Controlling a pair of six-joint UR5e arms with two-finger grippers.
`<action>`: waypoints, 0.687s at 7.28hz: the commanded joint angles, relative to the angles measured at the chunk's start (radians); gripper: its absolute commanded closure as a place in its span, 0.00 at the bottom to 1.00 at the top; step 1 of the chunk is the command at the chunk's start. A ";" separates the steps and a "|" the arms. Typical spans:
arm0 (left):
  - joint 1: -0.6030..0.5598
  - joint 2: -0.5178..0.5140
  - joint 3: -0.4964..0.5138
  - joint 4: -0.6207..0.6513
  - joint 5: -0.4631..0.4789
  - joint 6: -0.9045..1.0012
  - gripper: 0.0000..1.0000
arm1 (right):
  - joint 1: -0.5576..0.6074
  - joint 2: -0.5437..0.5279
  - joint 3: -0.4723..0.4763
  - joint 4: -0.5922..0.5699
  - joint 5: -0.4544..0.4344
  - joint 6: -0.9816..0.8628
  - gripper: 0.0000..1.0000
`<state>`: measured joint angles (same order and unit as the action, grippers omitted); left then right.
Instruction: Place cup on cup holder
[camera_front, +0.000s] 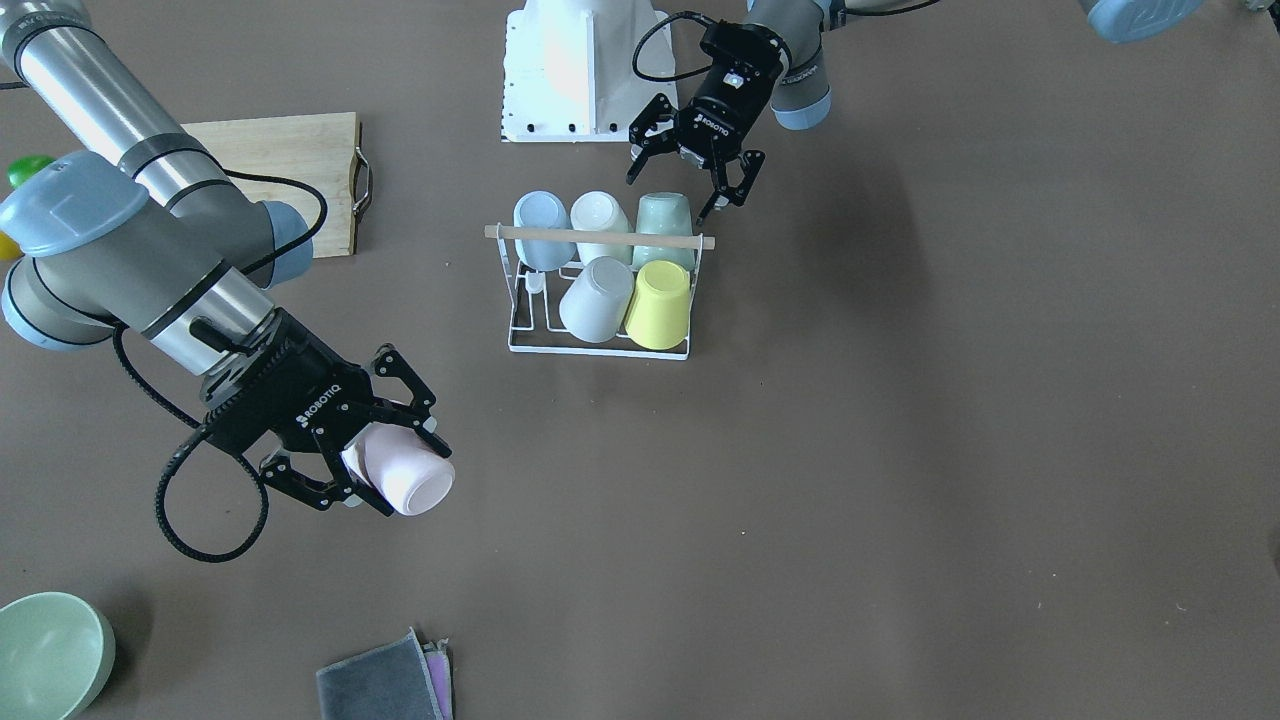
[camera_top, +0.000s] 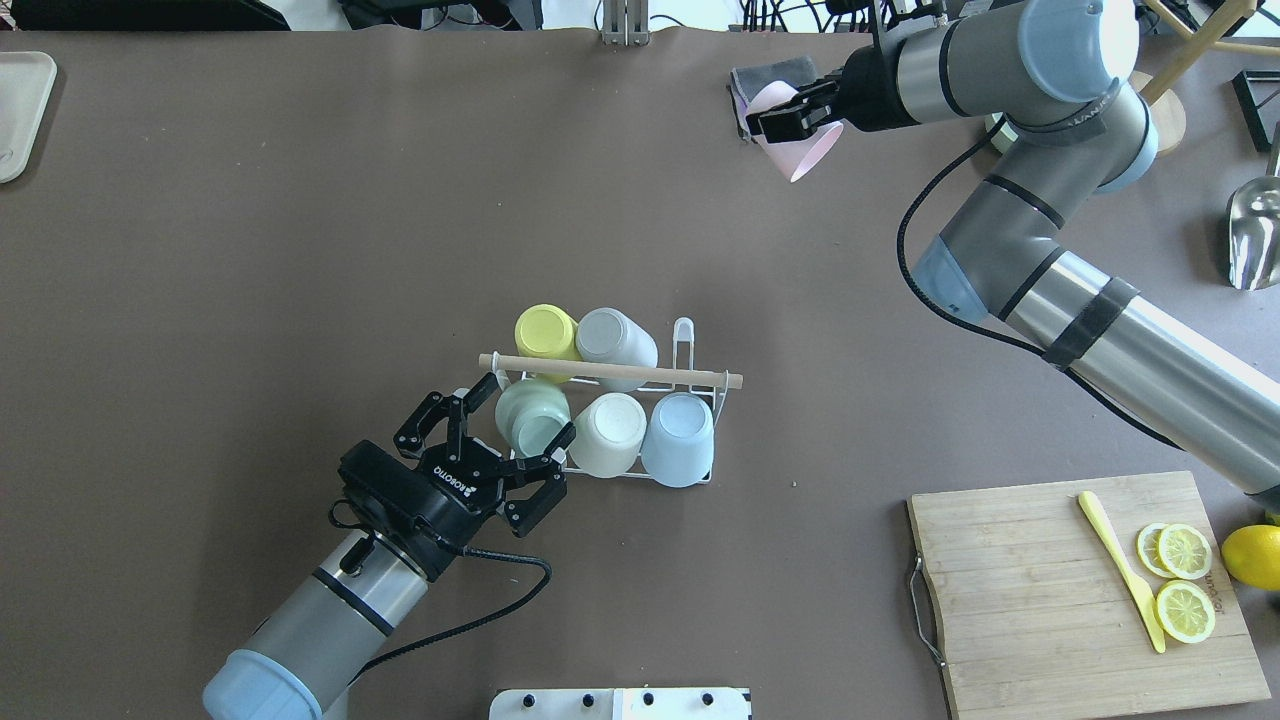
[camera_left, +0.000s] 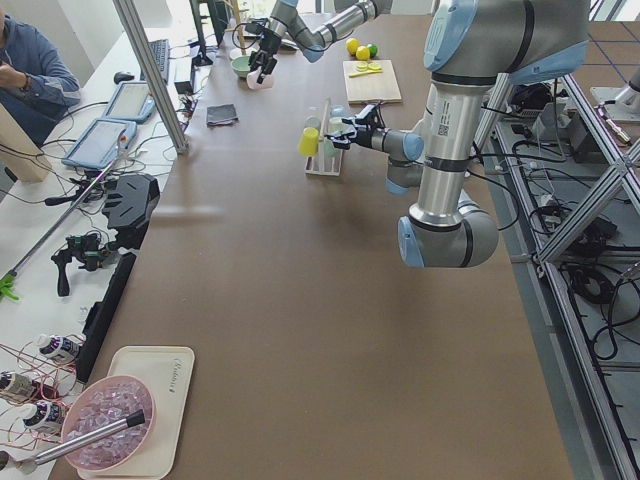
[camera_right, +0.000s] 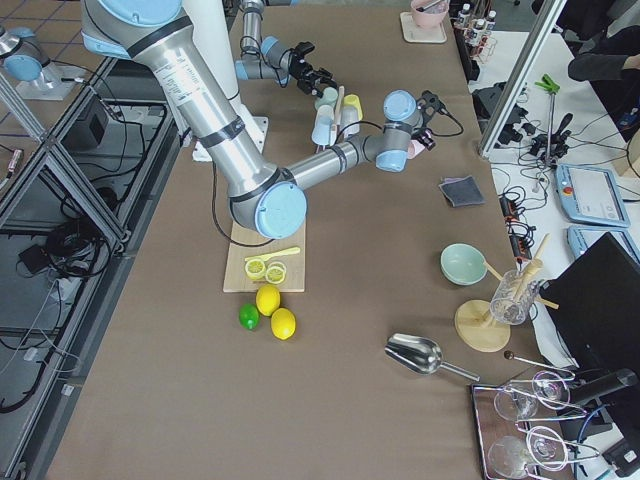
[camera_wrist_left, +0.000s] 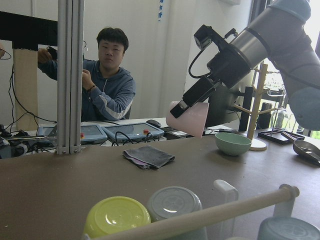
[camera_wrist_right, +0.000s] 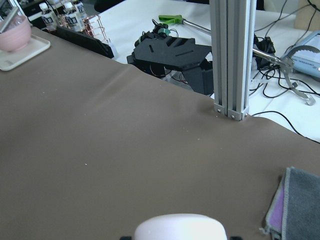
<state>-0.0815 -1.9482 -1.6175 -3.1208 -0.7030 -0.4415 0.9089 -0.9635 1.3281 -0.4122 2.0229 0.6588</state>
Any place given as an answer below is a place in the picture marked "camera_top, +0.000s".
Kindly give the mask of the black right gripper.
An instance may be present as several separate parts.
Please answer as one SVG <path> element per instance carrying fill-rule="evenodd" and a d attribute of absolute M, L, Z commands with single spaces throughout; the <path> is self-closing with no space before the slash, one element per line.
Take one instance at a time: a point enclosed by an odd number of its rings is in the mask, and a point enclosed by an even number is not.
<path fill-rule="evenodd" d="M 915 126 L 897 87 L 899 56 L 896 47 L 865 46 L 847 58 L 840 76 L 831 72 L 796 86 L 782 81 L 778 102 L 748 113 L 750 135 L 788 143 L 838 128 L 842 120 L 863 132 Z"/>

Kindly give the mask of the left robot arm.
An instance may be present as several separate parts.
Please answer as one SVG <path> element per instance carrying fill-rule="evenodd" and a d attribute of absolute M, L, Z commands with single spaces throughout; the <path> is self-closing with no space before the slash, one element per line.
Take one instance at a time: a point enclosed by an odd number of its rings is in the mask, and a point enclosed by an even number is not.
<path fill-rule="evenodd" d="M 348 536 L 227 657 L 204 689 L 211 717 L 340 717 L 355 682 L 419 648 L 383 646 L 456 559 L 531 565 L 550 579 L 543 559 L 472 543 L 492 518 L 529 534 L 567 493 L 571 421 L 556 423 L 531 457 L 502 457 L 468 434 L 468 418 L 498 388 L 488 373 L 463 393 L 433 392 L 396 433 L 393 454 L 364 439 L 340 457 Z"/>

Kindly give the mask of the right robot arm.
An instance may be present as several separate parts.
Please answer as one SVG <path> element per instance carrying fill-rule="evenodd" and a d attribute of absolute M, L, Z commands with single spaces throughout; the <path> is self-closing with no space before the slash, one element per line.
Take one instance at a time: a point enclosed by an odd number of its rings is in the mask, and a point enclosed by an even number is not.
<path fill-rule="evenodd" d="M 1132 424 L 1197 456 L 1277 511 L 1277 383 L 1056 240 L 1085 201 L 1139 179 L 1158 132 L 1129 85 L 1129 1 L 1010 1 L 874 42 L 791 97 L 751 109 L 750 133 L 806 141 L 1000 113 L 1016 140 L 932 241 L 911 291 L 980 333 L 987 316 Z"/>

